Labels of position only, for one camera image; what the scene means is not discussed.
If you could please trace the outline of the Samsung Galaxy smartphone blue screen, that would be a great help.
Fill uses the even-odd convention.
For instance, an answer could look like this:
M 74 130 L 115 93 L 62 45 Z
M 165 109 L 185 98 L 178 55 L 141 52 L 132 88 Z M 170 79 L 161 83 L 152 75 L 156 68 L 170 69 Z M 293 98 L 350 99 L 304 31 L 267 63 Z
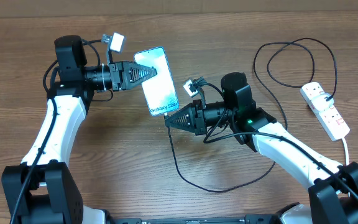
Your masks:
M 142 83 L 145 99 L 152 116 L 168 113 L 179 108 L 179 102 L 165 49 L 156 47 L 137 52 L 134 60 L 140 65 L 153 67 L 157 75 Z

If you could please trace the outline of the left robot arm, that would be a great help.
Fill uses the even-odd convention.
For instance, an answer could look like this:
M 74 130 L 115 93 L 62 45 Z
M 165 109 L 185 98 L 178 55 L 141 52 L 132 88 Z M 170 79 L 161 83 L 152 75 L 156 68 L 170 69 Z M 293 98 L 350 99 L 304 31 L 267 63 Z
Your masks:
M 57 56 L 43 77 L 47 113 L 30 151 L 17 166 L 2 173 L 11 223 L 114 223 L 107 210 L 84 205 L 68 169 L 73 142 L 88 114 L 96 92 L 131 90 L 157 75 L 154 67 L 136 62 L 113 62 L 115 33 L 104 35 L 106 64 L 87 66 L 84 46 L 90 41 L 78 35 L 55 40 Z

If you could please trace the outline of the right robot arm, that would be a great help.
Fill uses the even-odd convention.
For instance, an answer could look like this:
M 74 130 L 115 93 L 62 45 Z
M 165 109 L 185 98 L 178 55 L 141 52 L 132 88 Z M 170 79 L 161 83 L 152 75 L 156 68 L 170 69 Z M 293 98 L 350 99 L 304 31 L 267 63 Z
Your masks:
M 165 125 L 204 135 L 228 125 L 240 144 L 279 164 L 307 191 L 310 205 L 293 203 L 275 214 L 248 215 L 246 223 L 358 223 L 358 163 L 347 166 L 328 159 L 293 137 L 277 120 L 257 107 L 242 72 L 221 79 L 221 102 L 205 98 L 166 115 Z

